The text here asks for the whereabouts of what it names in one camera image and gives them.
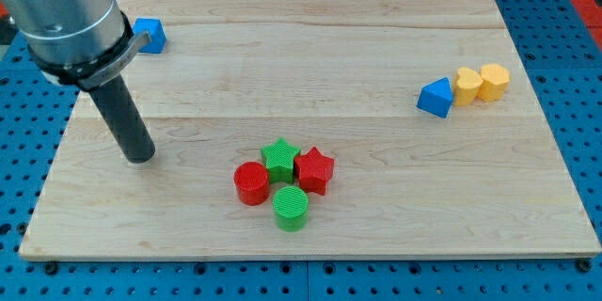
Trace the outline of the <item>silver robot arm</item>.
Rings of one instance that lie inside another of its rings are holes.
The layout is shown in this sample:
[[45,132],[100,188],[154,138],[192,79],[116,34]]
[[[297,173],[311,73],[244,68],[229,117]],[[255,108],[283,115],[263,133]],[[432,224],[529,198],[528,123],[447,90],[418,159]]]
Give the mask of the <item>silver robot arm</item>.
[[116,0],[1,0],[50,81],[84,91],[117,78],[151,42],[132,31]]

